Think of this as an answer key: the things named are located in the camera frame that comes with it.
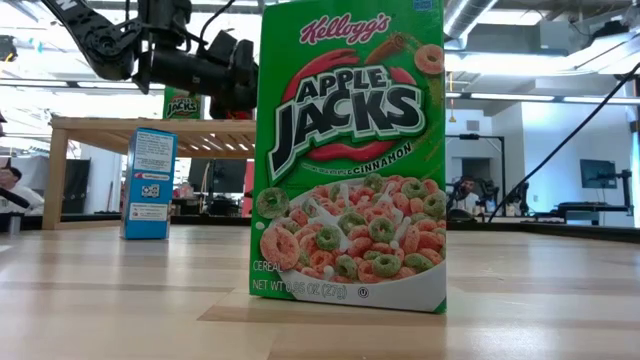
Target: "person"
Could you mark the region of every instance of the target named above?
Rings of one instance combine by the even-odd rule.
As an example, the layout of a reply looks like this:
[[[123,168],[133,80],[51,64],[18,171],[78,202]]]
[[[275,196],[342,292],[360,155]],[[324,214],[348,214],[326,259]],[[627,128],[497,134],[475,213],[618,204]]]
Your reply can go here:
[[[474,214],[476,203],[480,200],[480,197],[473,193],[475,186],[476,181],[472,176],[463,176],[460,178],[458,192],[452,195],[454,196],[452,208]]]
[[[0,187],[28,201],[29,207],[25,209],[7,200],[5,197],[0,196],[0,213],[21,212],[26,215],[42,214],[44,199],[28,187],[18,185],[20,179],[22,179],[22,173],[14,167],[0,170]]]

